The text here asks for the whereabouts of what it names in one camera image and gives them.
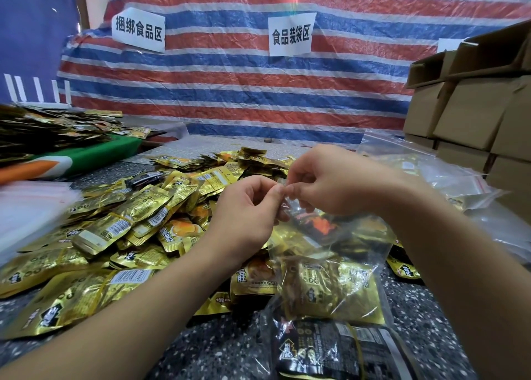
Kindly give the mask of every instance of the cardboard box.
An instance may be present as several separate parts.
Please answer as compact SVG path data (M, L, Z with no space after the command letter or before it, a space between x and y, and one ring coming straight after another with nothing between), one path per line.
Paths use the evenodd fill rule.
M531 223L531 163L515 161L498 156L487 182L493 187L511 191L498 198L498 202L511 209L516 215Z
M457 84L433 134L449 142L490 150L517 78L472 78Z
M432 137L455 83L440 82L415 89L409 103L404 132L420 137Z
M412 63L406 88L418 88L444 81L456 53L457 51L445 51Z
M418 135L406 134L404 136L404 139L406 141L413 142L414 144L420 145L426 149L434 149L433 147L435 146L434 139L419 137Z
M448 79L531 70L531 20L469 37L457 48Z
M520 77L491 152L531 161L531 76Z
M453 163L464 168L471 168L476 172L483 173L489 153L484 150L440 141L439 147L437 148L437 157L441 158L444 162Z

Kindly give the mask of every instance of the striped tarp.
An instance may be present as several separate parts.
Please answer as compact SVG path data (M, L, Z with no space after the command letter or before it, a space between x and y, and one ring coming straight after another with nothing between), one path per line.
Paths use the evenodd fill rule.
M116 43L127 7L166 17L166 52ZM269 57L268 17L317 12L312 52ZM530 0L110 0L73 37L58 75L76 106L188 124L192 134L355 148L367 128L400 133L411 61L439 38L531 17Z

